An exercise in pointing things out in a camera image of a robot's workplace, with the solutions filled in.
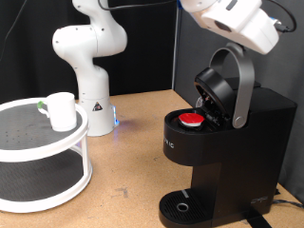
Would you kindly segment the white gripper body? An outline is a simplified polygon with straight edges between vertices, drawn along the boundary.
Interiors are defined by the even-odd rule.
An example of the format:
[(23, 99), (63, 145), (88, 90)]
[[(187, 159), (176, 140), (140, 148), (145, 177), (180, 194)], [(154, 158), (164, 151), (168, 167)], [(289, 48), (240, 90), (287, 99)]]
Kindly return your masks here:
[(278, 42), (273, 20), (260, 8), (221, 8), (201, 16), (207, 28), (260, 54), (269, 53)]

